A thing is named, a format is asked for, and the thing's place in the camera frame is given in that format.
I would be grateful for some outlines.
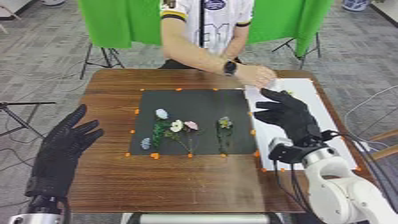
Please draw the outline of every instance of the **backdrop stand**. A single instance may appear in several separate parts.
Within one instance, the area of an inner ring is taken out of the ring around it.
[[[88,45],[88,50],[87,50],[87,55],[85,55],[85,60],[83,60],[83,69],[81,69],[81,74],[79,74],[79,80],[83,79],[83,74],[85,74],[85,69],[87,69],[87,65],[95,65],[103,68],[113,68],[117,65],[120,66],[120,68],[124,68],[124,65],[120,63],[120,60],[119,60],[119,52],[115,51],[113,48],[104,48],[101,47],[101,53],[103,53],[103,59],[104,59],[104,63],[106,65],[101,65],[101,64],[95,64],[94,62],[88,62],[90,60],[90,51],[92,51],[92,43]]]
[[[40,105],[47,105],[47,104],[56,104],[56,103],[55,102],[0,103],[0,111],[3,111],[7,113],[7,115],[10,116],[10,118],[14,119],[14,121],[21,125],[12,130],[8,130],[3,133],[0,133],[0,137],[5,136],[7,134],[14,133],[16,131],[19,131],[23,128],[26,128],[33,132],[33,134],[37,135],[37,137],[44,139],[42,134],[39,133],[39,131],[30,126],[30,121],[33,119],[33,115],[35,115],[39,106]],[[26,105],[33,105],[33,110],[31,110],[30,115],[28,115],[28,120],[24,121],[21,119],[21,117],[14,114],[14,112],[10,111],[8,106],[26,106]]]
[[[316,39],[316,46],[312,48],[312,50],[305,50],[305,54],[302,55],[302,57],[296,57],[294,55],[294,58],[302,61],[300,63],[300,70],[302,70],[302,67],[303,67],[303,63],[305,63],[305,58],[307,58],[307,55],[316,51],[318,52],[318,58],[321,58],[321,52],[319,52],[319,33],[316,33],[314,35],[314,39]],[[291,38],[284,44],[271,50],[271,53],[286,46],[294,54],[294,49],[291,48],[289,46],[289,42],[294,40],[294,38]]]

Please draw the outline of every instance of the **black mat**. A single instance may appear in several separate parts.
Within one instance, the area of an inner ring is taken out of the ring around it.
[[[135,120],[135,134],[131,140],[131,154],[145,155],[154,152],[152,148],[143,151],[140,142],[152,136],[152,126],[156,121],[154,111],[165,109],[168,121],[193,121],[202,131],[193,137],[199,147],[193,154],[220,154],[215,122],[222,117],[229,117],[234,123],[230,146],[227,154],[248,154],[255,151],[255,141],[250,135],[252,125],[248,116],[248,105],[241,90],[183,90],[183,91],[145,91],[140,100],[140,113]],[[177,142],[163,138],[159,144],[159,154],[186,154],[186,150]]]

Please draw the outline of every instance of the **white wall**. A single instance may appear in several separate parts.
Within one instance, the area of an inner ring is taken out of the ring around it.
[[[0,5],[3,5],[12,12],[26,5],[31,0],[0,0]],[[0,17],[8,17],[8,12],[0,8]]]
[[[385,0],[383,3],[373,3],[373,5],[398,22],[398,0]]]

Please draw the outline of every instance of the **black robotic glove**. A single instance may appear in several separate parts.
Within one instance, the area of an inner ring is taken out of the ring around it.
[[[312,146],[321,142],[321,133],[305,103],[286,91],[261,89],[261,94],[275,102],[257,102],[255,107],[266,110],[254,113],[255,119],[282,128],[294,146]]]
[[[72,128],[85,112],[87,106],[79,105],[42,140],[24,191],[28,197],[40,195],[65,198],[78,158],[103,136],[103,129],[90,132],[99,125],[97,121],[90,121]]]

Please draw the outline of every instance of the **wooden table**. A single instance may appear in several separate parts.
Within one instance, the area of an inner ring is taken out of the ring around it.
[[[278,71],[280,78],[310,78],[339,131],[344,127],[318,81],[305,71]],[[71,188],[76,213],[117,212],[298,212],[275,183],[273,172],[261,172],[259,158],[161,155],[126,157],[142,90],[230,89],[241,87],[232,78],[195,70],[101,70],[85,91],[85,121],[97,119],[104,136],[85,152]],[[351,150],[358,175],[369,172]],[[287,172],[282,174],[287,183]]]

